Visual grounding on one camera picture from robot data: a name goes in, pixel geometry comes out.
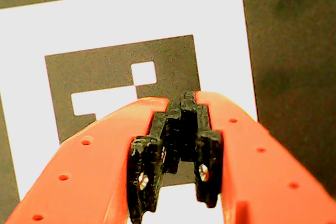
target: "black plastic part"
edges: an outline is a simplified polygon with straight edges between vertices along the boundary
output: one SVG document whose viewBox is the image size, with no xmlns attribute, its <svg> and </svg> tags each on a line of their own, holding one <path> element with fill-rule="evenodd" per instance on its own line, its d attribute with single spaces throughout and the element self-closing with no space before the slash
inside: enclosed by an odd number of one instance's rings
<svg viewBox="0 0 336 224">
<path fill-rule="evenodd" d="M 192 91 L 183 93 L 180 103 L 171 102 L 166 112 L 155 112 L 149 134 L 131 144 L 127 197 L 133 224 L 140 224 L 146 211 L 156 211 L 163 174 L 176 174 L 180 160 L 194 163 L 197 200 L 215 207 L 222 186 L 222 135 L 211 130 L 208 107 L 197 104 Z M 201 165 L 208 169 L 205 181 Z M 142 173 L 148 177 L 144 188 L 139 183 Z"/>
</svg>

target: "screw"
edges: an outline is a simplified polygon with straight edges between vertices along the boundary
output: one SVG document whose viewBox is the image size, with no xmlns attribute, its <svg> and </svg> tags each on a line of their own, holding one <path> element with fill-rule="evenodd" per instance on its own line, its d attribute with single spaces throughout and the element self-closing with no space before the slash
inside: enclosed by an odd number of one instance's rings
<svg viewBox="0 0 336 224">
<path fill-rule="evenodd" d="M 147 184 L 149 182 L 149 178 L 145 173 L 142 172 L 139 175 L 138 181 L 139 181 L 139 189 L 140 189 L 140 191 L 142 191 L 147 186 Z"/>
<path fill-rule="evenodd" d="M 198 171 L 200 173 L 201 180 L 203 182 L 207 182 L 209 179 L 209 170 L 208 167 L 206 167 L 205 164 L 202 164 L 198 167 Z"/>
<path fill-rule="evenodd" d="M 164 160 L 166 158 L 166 154 L 167 154 L 167 151 L 166 151 L 165 147 L 163 147 L 162 148 L 162 153 L 161 153 L 162 164 L 164 164 Z"/>
</svg>

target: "small hole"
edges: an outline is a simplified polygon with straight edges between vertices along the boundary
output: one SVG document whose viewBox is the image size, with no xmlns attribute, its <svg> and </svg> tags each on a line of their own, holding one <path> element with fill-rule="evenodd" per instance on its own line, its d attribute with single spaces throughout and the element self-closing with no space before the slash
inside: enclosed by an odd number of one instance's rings
<svg viewBox="0 0 336 224">
<path fill-rule="evenodd" d="M 33 215 L 32 219 L 36 220 L 36 221 L 43 220 L 43 216 L 42 215 Z"/>
<path fill-rule="evenodd" d="M 265 152 L 266 150 L 264 149 L 264 148 L 257 148 L 257 152 L 260 152 L 260 153 L 262 153 L 262 152 Z"/>
<path fill-rule="evenodd" d="M 298 189 L 299 188 L 299 184 L 298 183 L 294 183 L 294 182 L 289 183 L 289 188 L 291 188 L 291 189 Z"/>
<path fill-rule="evenodd" d="M 82 143 L 82 145 L 89 145 L 89 144 L 91 144 L 91 141 L 89 141 L 89 140 L 82 140 L 81 143 Z"/>
<path fill-rule="evenodd" d="M 85 137 L 82 138 L 82 140 L 80 141 L 80 143 L 82 145 L 89 145 L 89 144 L 92 144 L 92 140 L 93 140 L 92 136 L 85 136 Z"/>
<path fill-rule="evenodd" d="M 58 176 L 58 179 L 61 180 L 61 181 L 64 181 L 64 180 L 69 179 L 69 176 L 68 176 L 68 175 L 64 175 L 64 174 L 62 174 L 62 175 L 59 175 L 59 176 Z"/>
</svg>

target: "white square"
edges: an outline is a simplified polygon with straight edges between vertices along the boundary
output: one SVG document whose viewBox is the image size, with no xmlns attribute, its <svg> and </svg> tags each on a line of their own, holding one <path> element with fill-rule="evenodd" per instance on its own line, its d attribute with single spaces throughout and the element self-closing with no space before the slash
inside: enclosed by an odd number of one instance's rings
<svg viewBox="0 0 336 224">
<path fill-rule="evenodd" d="M 156 83 L 155 65 L 153 61 L 131 65 L 133 83 L 135 86 Z"/>
<path fill-rule="evenodd" d="M 100 120 L 110 113 L 135 102 L 137 97 L 135 86 L 124 86 L 111 89 L 92 90 L 71 94 L 74 114 L 95 114 Z"/>
<path fill-rule="evenodd" d="M 224 223 L 221 197 L 218 196 L 215 208 L 207 208 L 205 203 L 196 200 L 195 184 L 162 187 L 157 203 L 155 213 L 144 214 L 143 224 Z"/>
</svg>

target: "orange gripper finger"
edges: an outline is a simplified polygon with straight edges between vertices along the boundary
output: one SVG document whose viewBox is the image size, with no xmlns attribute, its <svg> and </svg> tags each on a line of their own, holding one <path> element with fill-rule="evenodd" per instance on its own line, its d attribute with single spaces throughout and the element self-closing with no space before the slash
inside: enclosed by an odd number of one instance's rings
<svg viewBox="0 0 336 224">
<path fill-rule="evenodd" d="M 64 141 L 7 224 L 126 223 L 129 146 L 168 102 L 140 99 Z"/>
<path fill-rule="evenodd" d="M 226 224 L 336 224 L 336 202 L 259 123 L 224 96 L 196 93 L 224 138 Z"/>
</svg>

